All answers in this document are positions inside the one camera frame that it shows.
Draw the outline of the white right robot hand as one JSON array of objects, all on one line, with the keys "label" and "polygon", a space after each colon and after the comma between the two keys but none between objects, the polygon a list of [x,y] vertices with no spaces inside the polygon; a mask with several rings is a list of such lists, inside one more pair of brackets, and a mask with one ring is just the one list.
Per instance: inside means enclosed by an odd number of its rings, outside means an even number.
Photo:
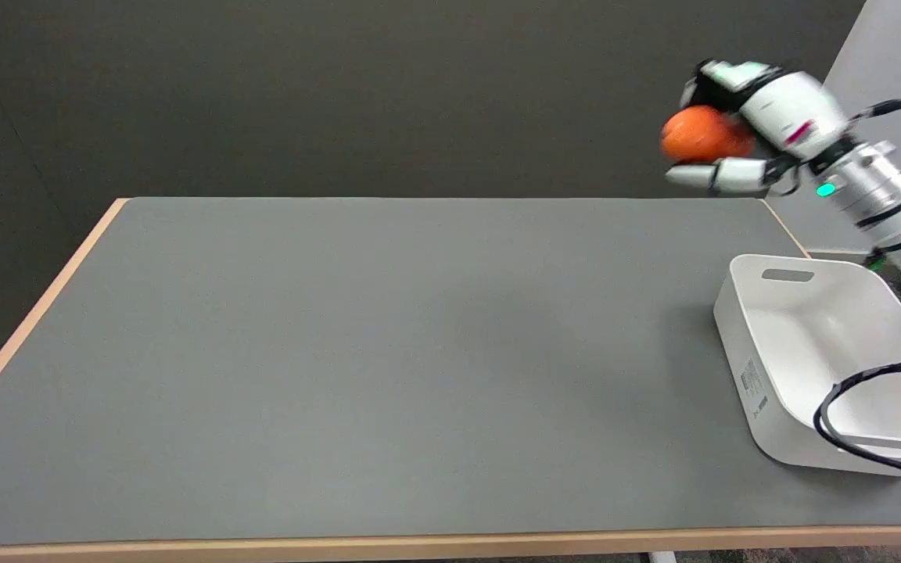
[{"label": "white right robot hand", "polygon": [[766,197],[789,171],[819,156],[848,118],[821,82],[759,62],[707,59],[662,126],[665,179],[712,197]]}]

